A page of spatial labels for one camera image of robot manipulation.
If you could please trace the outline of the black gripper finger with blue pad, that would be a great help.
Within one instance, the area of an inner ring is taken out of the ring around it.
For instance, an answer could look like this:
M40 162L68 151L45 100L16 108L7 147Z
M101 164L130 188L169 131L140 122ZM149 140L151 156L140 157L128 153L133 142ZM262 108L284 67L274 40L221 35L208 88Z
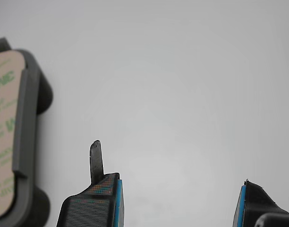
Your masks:
M232 225L254 227L257 220L267 213L289 216L289 212L280 208L261 186L245 180L240 190Z

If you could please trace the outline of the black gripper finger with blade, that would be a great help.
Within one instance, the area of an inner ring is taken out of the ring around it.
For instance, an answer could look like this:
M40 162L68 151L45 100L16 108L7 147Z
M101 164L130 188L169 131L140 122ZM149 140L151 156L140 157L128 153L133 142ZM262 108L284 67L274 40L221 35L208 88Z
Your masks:
M66 198L58 227L123 227L124 197L119 173L105 174L99 140L90 146L91 184L81 193Z

